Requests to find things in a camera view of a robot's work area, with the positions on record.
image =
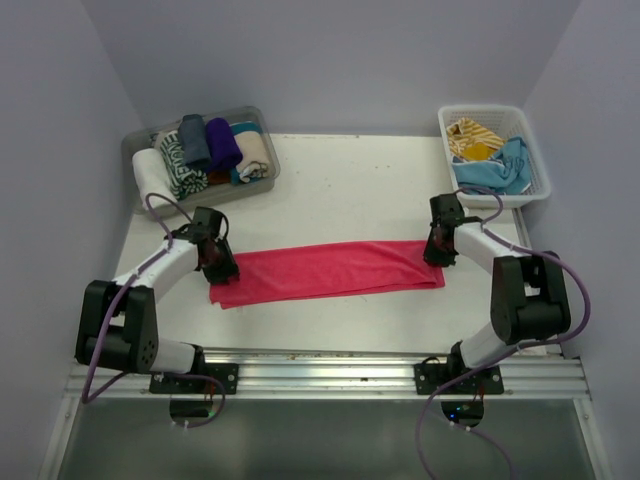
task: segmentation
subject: black and white patterned cloth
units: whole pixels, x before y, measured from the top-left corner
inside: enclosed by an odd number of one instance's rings
[[[159,133],[154,147],[162,153],[169,173],[171,193],[178,200],[201,192],[209,186],[206,173],[184,166],[184,151],[180,145],[177,130]]]

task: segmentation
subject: black bracket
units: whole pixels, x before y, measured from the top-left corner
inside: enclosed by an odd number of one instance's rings
[[[430,357],[422,363],[413,366],[416,393],[418,395],[431,395],[440,385],[444,385],[459,375],[451,375],[451,370],[446,363],[438,363],[436,357]],[[485,395],[500,395],[504,393],[500,367],[487,368],[462,382],[448,388],[443,395],[475,395],[480,386],[484,387]]]
[[[224,386],[227,395],[235,395],[238,388],[237,363],[207,363],[203,370],[198,372],[201,375],[213,377]],[[207,389],[207,382],[204,380],[188,380],[172,377],[170,374],[151,377],[149,393],[159,395],[190,395],[204,393]]]

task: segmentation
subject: yellow cloth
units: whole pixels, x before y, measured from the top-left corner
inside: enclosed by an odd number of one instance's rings
[[[504,139],[479,123],[464,117],[447,127],[449,149],[465,160],[488,159],[504,145]]]

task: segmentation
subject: white wall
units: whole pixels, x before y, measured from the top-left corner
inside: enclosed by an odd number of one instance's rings
[[[639,82],[640,3],[583,0],[526,102],[554,187],[527,225],[591,290],[591,325],[570,350],[620,479],[640,471]]]
[[[119,148],[141,123],[76,0],[0,7],[0,471],[37,475],[82,294],[109,276],[129,206]]]
[[[253,104],[276,132],[438,133],[522,105],[579,0],[83,0],[148,126]]]

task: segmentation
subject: rolled towel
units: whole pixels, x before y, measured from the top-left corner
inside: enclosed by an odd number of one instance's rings
[[[140,200],[145,210],[147,208],[146,197],[150,193],[159,193],[165,197],[177,201],[171,191],[171,181],[165,166],[162,154],[155,148],[145,148],[133,155],[133,174],[136,177]],[[158,197],[151,197],[149,203],[153,208],[170,205],[169,202]]]
[[[184,166],[184,151],[180,146],[177,130],[160,133],[154,147],[162,153],[162,159],[169,174],[171,193],[178,200],[183,200],[207,188],[206,173]]]
[[[178,138],[184,150],[184,165],[193,170],[206,171],[211,165],[211,154],[202,116],[193,114],[182,117]]]
[[[209,172],[207,173],[207,180],[209,185],[223,185],[225,183],[231,183],[231,171],[226,172]]]
[[[262,130],[252,122],[231,126],[236,143],[242,152],[242,161],[231,170],[231,183],[238,185],[273,175],[273,165],[262,141]]]
[[[207,173],[228,171],[240,163],[242,152],[224,118],[214,118],[208,122],[206,134],[212,160]]]

